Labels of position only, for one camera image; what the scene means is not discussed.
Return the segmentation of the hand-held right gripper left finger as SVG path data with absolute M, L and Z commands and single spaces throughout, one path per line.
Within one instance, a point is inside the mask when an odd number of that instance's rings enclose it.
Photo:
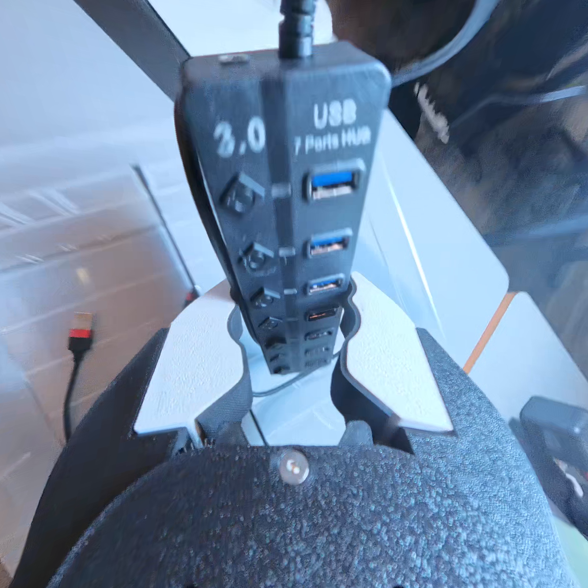
M 140 436 L 184 431 L 195 448 L 249 447 L 252 383 L 238 305 L 206 293 L 171 323 L 134 422 Z

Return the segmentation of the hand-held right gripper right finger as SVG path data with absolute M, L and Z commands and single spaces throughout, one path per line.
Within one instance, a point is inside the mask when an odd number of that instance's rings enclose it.
M 332 374 L 332 402 L 346 425 L 341 442 L 409 442 L 409 432 L 454 435 L 417 327 L 357 271 L 351 274 L 341 331 Z

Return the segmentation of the clear plastic bin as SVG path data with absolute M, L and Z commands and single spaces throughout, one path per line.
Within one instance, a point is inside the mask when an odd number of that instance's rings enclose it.
M 205 278 L 200 232 L 180 164 L 134 165 L 78 180 L 57 196 L 71 211 L 48 218 L 32 255 L 1 265 L 1 493 L 36 494 L 63 446 L 62 411 L 73 368 L 76 313 L 92 313 L 94 343 L 71 397 L 76 426 Z

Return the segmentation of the black multi-port USB hub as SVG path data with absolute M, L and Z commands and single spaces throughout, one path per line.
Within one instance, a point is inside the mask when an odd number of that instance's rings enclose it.
M 332 360 L 391 78 L 348 42 L 195 56 L 175 128 L 198 214 L 270 374 Z

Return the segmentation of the black device with red button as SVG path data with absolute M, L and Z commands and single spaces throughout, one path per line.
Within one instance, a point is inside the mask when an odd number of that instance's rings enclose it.
M 509 426 L 547 498 L 587 536 L 587 410 L 531 397 Z

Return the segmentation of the black tape strip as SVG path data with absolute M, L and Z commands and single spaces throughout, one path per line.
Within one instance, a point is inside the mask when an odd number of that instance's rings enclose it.
M 76 4 L 172 101 L 181 89 L 189 53 L 149 1 L 76 1 Z

